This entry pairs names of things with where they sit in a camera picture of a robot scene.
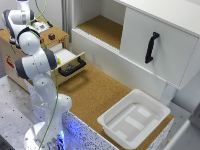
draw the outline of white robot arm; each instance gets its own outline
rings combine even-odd
[[[60,150],[66,149],[66,146],[63,144],[50,144],[50,147],[49,143],[55,142],[55,139],[61,134],[63,130],[62,113],[71,108],[72,100],[66,95],[58,94],[57,96],[54,82],[50,75],[47,74],[48,71],[57,67],[57,58],[51,50],[41,48],[40,39],[38,38],[39,34],[34,28],[31,26],[26,27],[26,23],[34,18],[33,12],[29,9],[28,0],[17,0],[17,6],[20,10],[7,10],[2,16],[11,34],[11,38],[14,38],[22,51],[28,55],[15,62],[16,72],[21,78],[33,81],[37,92],[31,98],[33,105],[46,109],[45,124],[37,134],[38,147],[41,144],[40,142],[43,141],[45,132],[54,114],[49,132],[47,132],[42,144],[44,146],[43,149],[53,150],[55,147]]]

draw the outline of cabinet compartment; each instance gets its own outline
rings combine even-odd
[[[145,63],[150,38],[155,39],[153,61]],[[179,86],[198,38],[138,11],[127,8],[120,54],[150,72]]]
[[[120,49],[126,7],[113,0],[74,0],[73,28]]]

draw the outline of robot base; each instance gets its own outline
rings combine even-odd
[[[24,149],[25,150],[38,150],[40,145],[40,142],[37,140],[36,135],[44,125],[44,122],[40,122],[36,125],[34,125],[32,128],[30,128],[24,137]],[[65,134],[65,146],[68,147],[69,145],[69,137]],[[47,145],[43,145],[40,150],[49,150],[49,147]]]

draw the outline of cabinet handle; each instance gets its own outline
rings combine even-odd
[[[153,60],[153,57],[151,56],[152,54],[152,50],[153,50],[153,46],[154,46],[154,40],[157,39],[160,35],[156,32],[153,32],[153,36],[151,37],[150,41],[149,41],[149,45],[148,45],[148,49],[147,49],[147,54],[145,57],[145,63],[148,64],[149,62],[151,62]]]
[[[80,63],[78,66],[76,66],[72,69],[66,70],[66,71],[63,71],[60,67],[60,68],[58,68],[58,72],[62,76],[67,77],[67,76],[73,74],[74,72],[78,71],[79,69],[83,68],[86,65],[86,62],[84,60],[82,60],[81,57],[78,57],[77,61]]]

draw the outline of open shelf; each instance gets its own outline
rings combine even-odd
[[[81,25],[79,29],[120,49],[123,26],[103,16],[97,16]]]

